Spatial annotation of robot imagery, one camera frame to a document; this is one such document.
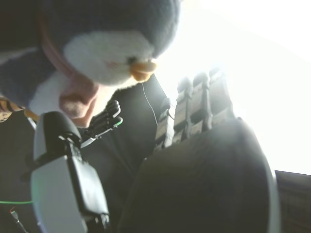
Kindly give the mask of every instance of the black cable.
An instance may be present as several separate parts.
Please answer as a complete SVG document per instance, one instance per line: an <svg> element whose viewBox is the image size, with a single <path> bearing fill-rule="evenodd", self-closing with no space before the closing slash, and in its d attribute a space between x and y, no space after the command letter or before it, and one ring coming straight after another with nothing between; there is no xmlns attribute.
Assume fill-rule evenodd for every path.
<svg viewBox="0 0 311 233"><path fill-rule="evenodd" d="M150 106L150 108L151 108L151 110L152 110L152 112L153 112L153 114L154 114L155 123L156 123L156 125L157 125L156 114L155 114L154 109L152 108L152 106L151 106L151 104L149 103L149 100L148 100L148 98L147 98L147 96L146 96L144 84L141 83L141 85L142 85L142 91L144 92L145 98L146 98L146 100L147 100L147 102L148 102L148 104L149 104L149 106Z"/></svg>

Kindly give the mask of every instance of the penguin plush toy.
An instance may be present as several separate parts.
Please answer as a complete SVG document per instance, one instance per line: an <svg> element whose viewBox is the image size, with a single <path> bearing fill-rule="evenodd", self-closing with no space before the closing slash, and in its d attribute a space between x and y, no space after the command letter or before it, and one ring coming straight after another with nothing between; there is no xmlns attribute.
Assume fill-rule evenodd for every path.
<svg viewBox="0 0 311 233"><path fill-rule="evenodd" d="M1 1L0 118L60 111L88 127L115 91L148 80L179 14L180 0Z"/></svg>

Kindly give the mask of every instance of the plush penguin head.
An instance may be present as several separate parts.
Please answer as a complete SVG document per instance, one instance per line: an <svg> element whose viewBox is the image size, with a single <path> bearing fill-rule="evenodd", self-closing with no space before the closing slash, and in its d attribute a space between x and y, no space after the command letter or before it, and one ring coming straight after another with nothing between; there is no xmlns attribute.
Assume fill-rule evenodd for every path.
<svg viewBox="0 0 311 233"><path fill-rule="evenodd" d="M54 72L27 107L37 115L61 111L87 127L116 90L149 78L179 11L180 0L43 0L49 39L84 78Z"/></svg>

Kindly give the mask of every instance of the bright light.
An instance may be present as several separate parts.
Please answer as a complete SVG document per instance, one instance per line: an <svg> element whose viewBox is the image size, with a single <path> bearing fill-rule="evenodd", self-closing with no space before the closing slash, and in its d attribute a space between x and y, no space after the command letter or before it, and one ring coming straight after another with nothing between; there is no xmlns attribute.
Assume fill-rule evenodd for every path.
<svg viewBox="0 0 311 233"><path fill-rule="evenodd" d="M221 64L235 111L255 130L272 167L311 174L308 6L300 0L185 3L175 43L159 59L163 90L175 98L180 78Z"/></svg>

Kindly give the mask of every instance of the green cable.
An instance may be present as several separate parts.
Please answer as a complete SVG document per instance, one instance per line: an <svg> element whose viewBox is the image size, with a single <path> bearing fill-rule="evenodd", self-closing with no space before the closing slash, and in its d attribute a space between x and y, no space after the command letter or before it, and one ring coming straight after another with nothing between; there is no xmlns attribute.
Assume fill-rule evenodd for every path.
<svg viewBox="0 0 311 233"><path fill-rule="evenodd" d="M26 205L26 204L31 204L33 203L32 201L0 201L0 204L5 204L5 205Z"/></svg>

